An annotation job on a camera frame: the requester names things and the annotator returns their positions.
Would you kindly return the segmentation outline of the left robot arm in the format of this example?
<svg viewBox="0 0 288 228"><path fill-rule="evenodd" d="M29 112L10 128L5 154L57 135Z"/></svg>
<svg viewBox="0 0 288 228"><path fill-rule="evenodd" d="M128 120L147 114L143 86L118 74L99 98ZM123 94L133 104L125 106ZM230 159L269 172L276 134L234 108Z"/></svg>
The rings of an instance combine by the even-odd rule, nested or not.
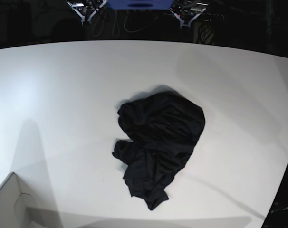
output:
<svg viewBox="0 0 288 228"><path fill-rule="evenodd" d="M178 19L180 29L191 28L192 23L205 12L208 2L204 0L174 0L169 11Z"/></svg>

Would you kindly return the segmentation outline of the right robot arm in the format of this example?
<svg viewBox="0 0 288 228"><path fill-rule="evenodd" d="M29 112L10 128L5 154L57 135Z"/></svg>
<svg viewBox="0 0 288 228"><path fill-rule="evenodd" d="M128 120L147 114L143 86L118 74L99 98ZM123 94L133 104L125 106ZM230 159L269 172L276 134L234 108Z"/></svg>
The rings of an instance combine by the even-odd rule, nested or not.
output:
<svg viewBox="0 0 288 228"><path fill-rule="evenodd" d="M107 3L107 0L67 0L68 6L81 18L82 25L90 24L96 14L101 16Z"/></svg>

